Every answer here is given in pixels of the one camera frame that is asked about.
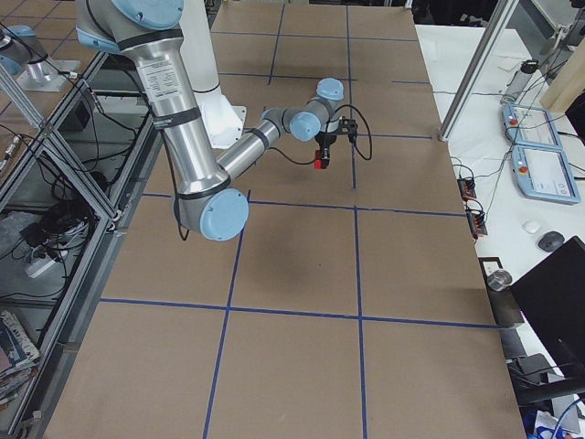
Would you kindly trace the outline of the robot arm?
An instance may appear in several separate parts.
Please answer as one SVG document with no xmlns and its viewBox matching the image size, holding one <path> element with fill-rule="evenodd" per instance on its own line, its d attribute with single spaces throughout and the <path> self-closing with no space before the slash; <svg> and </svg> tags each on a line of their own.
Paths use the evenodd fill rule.
<svg viewBox="0 0 585 439">
<path fill-rule="evenodd" d="M 212 241 L 236 237 L 249 203 L 232 181 L 283 135 L 306 142 L 340 124 L 344 85 L 325 78 L 304 107 L 269 109 L 242 133 L 243 121 L 221 92 L 201 1 L 79 1 L 76 9 L 82 45 L 136 67 L 167 151 L 181 229 Z"/>
<path fill-rule="evenodd" d="M 13 25 L 1 30 L 1 65 L 12 76 L 20 74 L 26 65 L 43 62 L 48 53 L 27 25 Z"/>
</svg>

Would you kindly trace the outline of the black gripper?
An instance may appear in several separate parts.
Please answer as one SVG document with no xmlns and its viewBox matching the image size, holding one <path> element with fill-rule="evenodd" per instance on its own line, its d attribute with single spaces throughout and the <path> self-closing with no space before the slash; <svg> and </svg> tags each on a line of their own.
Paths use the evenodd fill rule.
<svg viewBox="0 0 585 439">
<path fill-rule="evenodd" d="M 356 145 L 357 123 L 354 119 L 341 117 L 325 125 L 325 129 L 320 131 L 314 138 L 319 148 L 314 151 L 315 158 L 330 159 L 330 147 L 336 142 L 339 135 L 346 135 L 348 142 Z"/>
</svg>

